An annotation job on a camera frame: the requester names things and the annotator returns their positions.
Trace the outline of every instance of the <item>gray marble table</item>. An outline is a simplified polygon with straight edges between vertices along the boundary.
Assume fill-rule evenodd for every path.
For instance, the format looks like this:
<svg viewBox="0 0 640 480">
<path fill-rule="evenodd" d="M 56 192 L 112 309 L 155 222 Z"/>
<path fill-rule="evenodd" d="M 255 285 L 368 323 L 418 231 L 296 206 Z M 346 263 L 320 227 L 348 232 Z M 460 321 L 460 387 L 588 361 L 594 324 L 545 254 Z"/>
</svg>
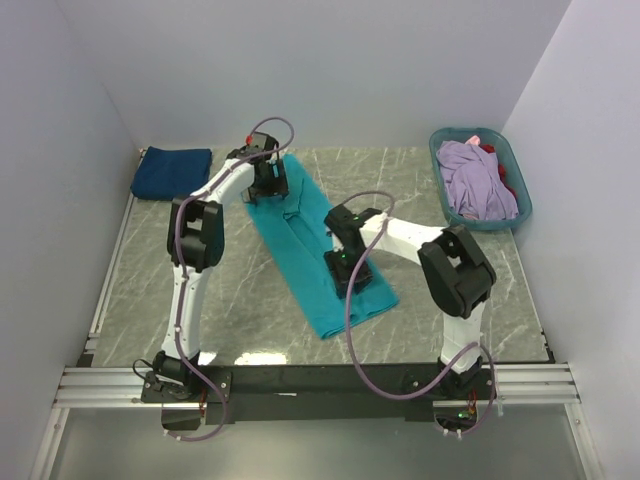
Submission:
<svg viewBox="0 0 640 480">
<path fill-rule="evenodd" d="M 213 171 L 230 149 L 214 156 Z M 292 149 L 332 203 L 371 188 L 397 198 L 394 216 L 445 226 L 429 151 L 425 148 Z M 384 207 L 385 199 L 356 199 L 354 210 Z M 170 204 L 135 200 L 115 270 L 97 367 L 152 359 L 162 343 L 172 296 L 166 252 Z M 218 364 L 349 363 L 344 334 L 318 338 L 291 295 L 244 205 L 225 211 L 226 249 L 213 271 L 201 320 L 206 357 Z M 498 281 L 482 319 L 483 342 L 502 362 L 547 361 L 544 336 L 510 231 L 474 233 Z M 422 270 L 404 259 L 372 258 L 400 297 L 391 311 L 354 329 L 361 361 L 431 362 L 442 344 L 442 313 Z"/>
</svg>

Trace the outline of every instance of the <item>teal laundry basket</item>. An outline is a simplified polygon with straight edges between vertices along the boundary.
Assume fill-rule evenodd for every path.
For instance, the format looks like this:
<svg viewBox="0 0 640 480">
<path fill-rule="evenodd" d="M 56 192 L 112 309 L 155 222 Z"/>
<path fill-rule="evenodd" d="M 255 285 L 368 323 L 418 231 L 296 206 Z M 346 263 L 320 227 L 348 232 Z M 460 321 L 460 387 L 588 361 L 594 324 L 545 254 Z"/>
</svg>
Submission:
<svg viewBox="0 0 640 480">
<path fill-rule="evenodd" d="M 442 142 L 455 140 L 464 143 L 474 135 L 480 137 L 480 143 L 493 145 L 498 155 L 498 161 L 507 170 L 507 185 L 513 188 L 517 194 L 516 201 L 518 202 L 519 215 L 516 218 L 510 220 L 472 220 L 458 215 L 449 206 L 449 199 L 447 198 L 447 191 L 444 186 L 442 173 L 440 173 L 440 164 L 438 163 L 436 153 L 440 149 Z M 433 163 L 433 170 L 440 193 L 440 204 L 442 205 L 444 216 L 450 225 L 464 225 L 469 230 L 504 230 L 507 228 L 516 228 L 529 218 L 533 206 L 531 205 L 531 198 L 529 197 L 527 186 L 524 183 L 524 178 L 522 178 L 522 173 L 520 173 L 520 168 L 518 167 L 518 162 L 513 154 L 513 150 L 511 150 L 511 145 L 509 145 L 507 139 L 498 132 L 488 128 L 442 128 L 431 135 L 429 139 L 429 149 L 431 150 L 431 162 Z"/>
</svg>

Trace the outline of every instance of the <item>dark blue towel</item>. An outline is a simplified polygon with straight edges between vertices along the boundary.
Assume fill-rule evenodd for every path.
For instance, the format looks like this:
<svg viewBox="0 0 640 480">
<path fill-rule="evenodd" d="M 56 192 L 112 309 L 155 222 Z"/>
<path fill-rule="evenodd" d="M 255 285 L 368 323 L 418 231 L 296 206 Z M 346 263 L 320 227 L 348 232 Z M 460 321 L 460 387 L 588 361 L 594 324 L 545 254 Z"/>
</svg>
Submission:
<svg viewBox="0 0 640 480">
<path fill-rule="evenodd" d="M 247 209 L 309 323 L 328 338 L 344 330 L 344 300 L 336 295 L 323 257 L 333 247 L 324 225 L 331 204 L 293 155 L 285 155 L 284 164 L 289 195 L 284 200 L 261 198 Z M 398 303 L 378 269 L 371 261 L 369 265 L 373 281 L 353 297 L 352 325 Z"/>
<path fill-rule="evenodd" d="M 131 183 L 144 200 L 171 200 L 188 195 L 209 180 L 211 150 L 160 150 L 149 147 Z"/>
</svg>

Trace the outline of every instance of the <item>white wall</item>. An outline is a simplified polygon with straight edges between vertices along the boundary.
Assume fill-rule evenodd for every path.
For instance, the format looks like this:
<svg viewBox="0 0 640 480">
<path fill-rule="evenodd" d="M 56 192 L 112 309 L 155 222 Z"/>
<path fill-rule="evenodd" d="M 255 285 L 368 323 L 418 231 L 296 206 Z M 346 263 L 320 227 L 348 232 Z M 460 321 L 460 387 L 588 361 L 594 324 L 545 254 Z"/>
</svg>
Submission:
<svg viewBox="0 0 640 480">
<path fill-rule="evenodd" d="M 58 2 L 139 146 L 397 146 L 502 128 L 569 0 Z"/>
<path fill-rule="evenodd" d="M 53 0 L 0 2 L 0 464 L 27 478 L 82 351 L 135 167 Z"/>
<path fill-rule="evenodd" d="M 607 478 L 640 474 L 640 3 L 573 0 L 504 133 L 534 215 L 517 234 Z"/>
</svg>

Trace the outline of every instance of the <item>lavender shirt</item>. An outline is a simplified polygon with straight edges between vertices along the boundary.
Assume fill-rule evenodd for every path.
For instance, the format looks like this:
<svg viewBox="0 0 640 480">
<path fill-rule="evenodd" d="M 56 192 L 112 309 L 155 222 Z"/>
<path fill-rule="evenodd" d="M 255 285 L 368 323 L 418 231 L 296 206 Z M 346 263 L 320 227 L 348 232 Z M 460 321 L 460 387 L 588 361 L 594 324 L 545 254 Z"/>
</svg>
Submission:
<svg viewBox="0 0 640 480">
<path fill-rule="evenodd" d="M 505 220 L 518 215 L 518 204 L 498 174 L 498 157 L 476 145 L 443 142 L 437 153 L 449 205 L 460 215 Z"/>
</svg>

